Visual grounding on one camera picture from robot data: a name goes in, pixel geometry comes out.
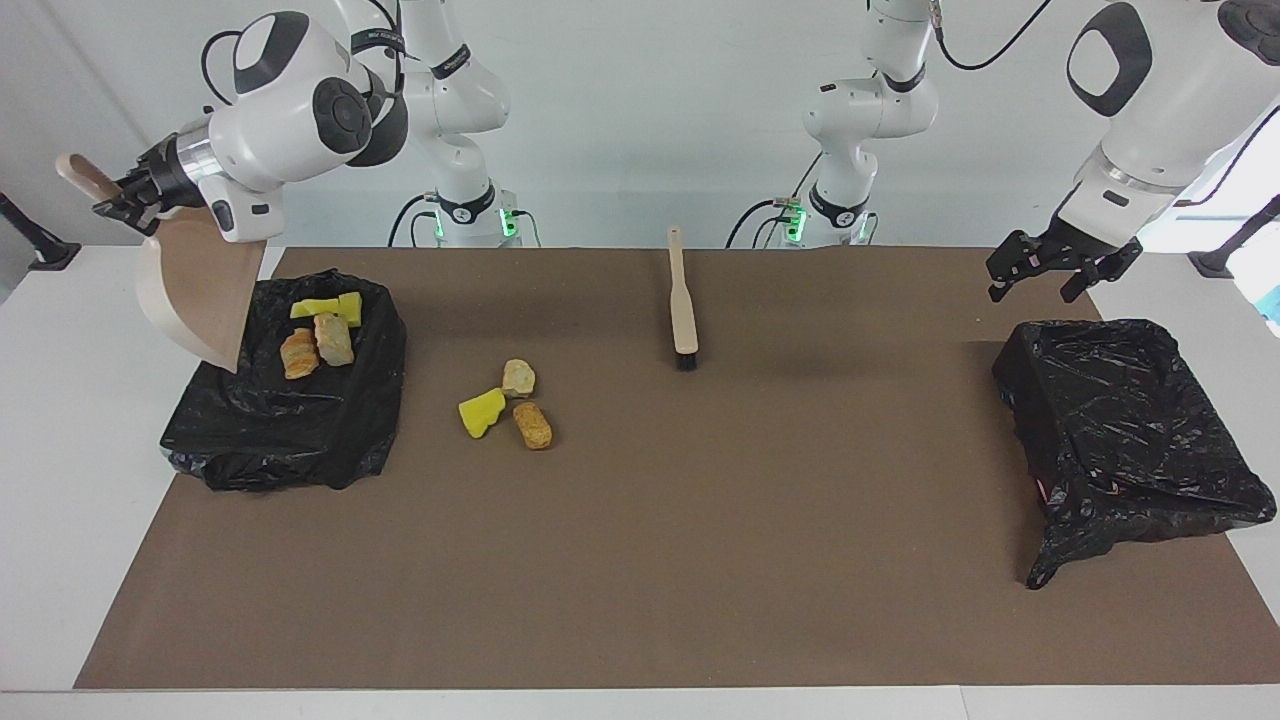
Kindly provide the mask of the beige plastic dustpan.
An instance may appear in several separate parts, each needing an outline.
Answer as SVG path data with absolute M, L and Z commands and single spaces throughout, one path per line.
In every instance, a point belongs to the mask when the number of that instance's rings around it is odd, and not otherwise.
M 266 242 L 219 242 L 178 223 L 143 237 L 136 272 L 140 306 L 170 341 L 234 373 Z

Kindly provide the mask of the beige brush with black bristles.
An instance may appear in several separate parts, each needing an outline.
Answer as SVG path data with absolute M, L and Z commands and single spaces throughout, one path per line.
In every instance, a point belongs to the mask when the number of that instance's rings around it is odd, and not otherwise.
M 676 366 L 681 372 L 698 369 L 698 328 L 684 263 L 684 234 L 680 227 L 667 231 L 669 259 L 669 319 L 676 355 Z

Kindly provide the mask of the black bag lined bin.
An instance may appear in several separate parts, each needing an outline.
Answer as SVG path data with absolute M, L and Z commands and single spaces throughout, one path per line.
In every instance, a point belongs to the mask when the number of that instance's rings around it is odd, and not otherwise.
M 362 300 L 353 363 L 287 379 L 279 348 L 302 327 L 292 305 L 352 291 Z M 160 451 L 174 470 L 215 491 L 343 489 L 374 477 L 398 433 L 406 341 L 383 284 L 335 269 L 260 281 L 237 370 L 197 366 L 160 436 Z
M 1044 516 L 1030 591 L 1120 543 L 1212 536 L 1277 515 L 1179 343 L 1155 322 L 1023 322 L 992 377 Z

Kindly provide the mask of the yellow sponge chunk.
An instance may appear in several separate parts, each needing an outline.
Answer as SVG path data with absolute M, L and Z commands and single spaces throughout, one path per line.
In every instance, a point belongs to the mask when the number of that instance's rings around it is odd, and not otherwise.
M 504 391 L 493 388 L 460 402 L 457 411 L 467 434 L 480 439 L 500 420 L 506 406 Z

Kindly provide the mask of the brown cork-like chunk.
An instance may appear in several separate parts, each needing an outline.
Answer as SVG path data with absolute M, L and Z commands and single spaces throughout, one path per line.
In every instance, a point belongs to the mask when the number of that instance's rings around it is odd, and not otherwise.
M 512 415 L 526 448 L 540 451 L 553 445 L 553 428 L 544 411 L 535 402 L 516 404 Z

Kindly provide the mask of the brown paper table mat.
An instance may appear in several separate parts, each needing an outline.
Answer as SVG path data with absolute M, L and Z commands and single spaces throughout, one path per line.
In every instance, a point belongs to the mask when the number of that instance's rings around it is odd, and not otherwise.
M 385 286 L 399 432 L 343 491 L 172 483 L 79 688 L 1280 683 L 1224 536 L 1023 582 L 1043 525 L 991 365 L 979 249 L 691 251 L 698 369 L 658 250 L 291 249 Z M 536 372 L 480 439 L 457 405 Z M 525 447 L 513 406 L 547 415 Z

